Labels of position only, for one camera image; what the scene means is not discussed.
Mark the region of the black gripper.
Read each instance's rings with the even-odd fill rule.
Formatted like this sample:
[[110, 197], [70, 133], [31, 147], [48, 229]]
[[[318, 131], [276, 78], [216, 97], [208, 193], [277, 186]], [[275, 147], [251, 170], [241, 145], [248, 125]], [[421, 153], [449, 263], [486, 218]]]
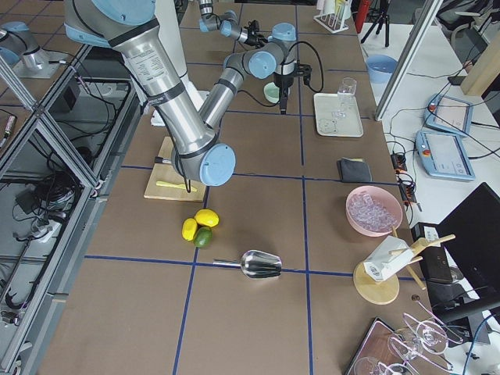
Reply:
[[247, 33], [246, 45], [261, 48], [268, 43], [267, 38], [260, 33], [260, 26], [257, 20], [249, 21], [245, 30]]
[[280, 64], [274, 72], [273, 82], [279, 89], [280, 114], [287, 113], [289, 91], [294, 83], [296, 70], [296, 62], [288, 62]]

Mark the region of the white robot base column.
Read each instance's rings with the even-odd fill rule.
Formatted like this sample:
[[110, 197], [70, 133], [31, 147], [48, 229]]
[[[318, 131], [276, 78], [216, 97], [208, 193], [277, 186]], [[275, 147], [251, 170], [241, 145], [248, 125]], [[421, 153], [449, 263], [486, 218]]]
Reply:
[[159, 40], [165, 48], [177, 76], [184, 84], [190, 100], [198, 111], [202, 107], [205, 98], [194, 86], [188, 76], [188, 68], [184, 58], [184, 50], [181, 43], [179, 23], [174, 1], [158, 0], [155, 2], [155, 17], [159, 21]]

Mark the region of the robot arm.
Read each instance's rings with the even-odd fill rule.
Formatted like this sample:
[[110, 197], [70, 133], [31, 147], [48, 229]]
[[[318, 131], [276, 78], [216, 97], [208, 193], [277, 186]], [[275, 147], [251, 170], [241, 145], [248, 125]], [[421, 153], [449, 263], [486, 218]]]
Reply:
[[267, 38], [260, 33], [257, 20], [249, 21], [247, 26], [242, 27], [237, 20], [236, 13], [232, 10], [222, 15], [215, 14], [212, 0], [199, 1], [198, 7], [200, 10], [198, 24], [201, 32], [218, 30], [226, 38], [255, 48], [261, 48], [268, 42]]
[[297, 67], [295, 27], [279, 23], [261, 47], [234, 53], [206, 99], [187, 78], [172, 1], [66, 1], [67, 36], [119, 52], [173, 141], [173, 168], [206, 186], [225, 184], [234, 172], [233, 149], [214, 127], [247, 76], [289, 78]]

